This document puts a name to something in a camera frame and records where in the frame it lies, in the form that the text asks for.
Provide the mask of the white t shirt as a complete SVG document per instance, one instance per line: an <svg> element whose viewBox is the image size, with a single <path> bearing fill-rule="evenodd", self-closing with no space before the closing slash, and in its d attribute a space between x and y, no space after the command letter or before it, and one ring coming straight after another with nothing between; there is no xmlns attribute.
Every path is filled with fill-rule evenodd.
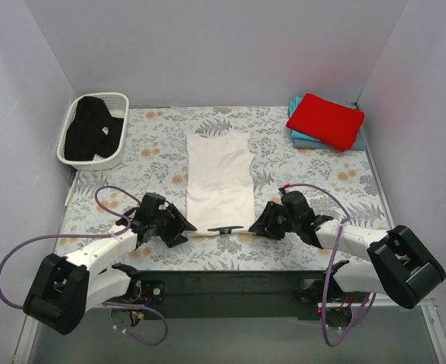
<svg viewBox="0 0 446 364"><path fill-rule="evenodd" d="M187 136L188 235L247 234L255 221L249 133Z"/></svg>

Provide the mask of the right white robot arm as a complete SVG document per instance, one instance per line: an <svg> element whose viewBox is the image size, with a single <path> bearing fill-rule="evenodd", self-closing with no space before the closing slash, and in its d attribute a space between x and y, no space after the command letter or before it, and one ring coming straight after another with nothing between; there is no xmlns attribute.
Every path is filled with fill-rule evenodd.
<svg viewBox="0 0 446 364"><path fill-rule="evenodd" d="M310 246L359 258L357 264L334 262L324 275L322 291L336 302L349 293L376 293L412 309L446 278L444 268L408 227L372 230L317 215L299 191L284 193L279 203L268 202L249 230L273 240L295 233Z"/></svg>

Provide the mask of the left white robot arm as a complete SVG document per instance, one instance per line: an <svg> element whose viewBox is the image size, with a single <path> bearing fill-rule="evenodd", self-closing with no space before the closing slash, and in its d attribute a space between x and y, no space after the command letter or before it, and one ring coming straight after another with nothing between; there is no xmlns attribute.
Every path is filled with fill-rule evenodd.
<svg viewBox="0 0 446 364"><path fill-rule="evenodd" d="M150 285L136 268L118 259L153 237L175 247L195 230L165 197L146 193L137 207L118 215L107 237L64 256L45 257L22 310L59 334L69 334L87 311L106 301L145 303L151 298Z"/></svg>

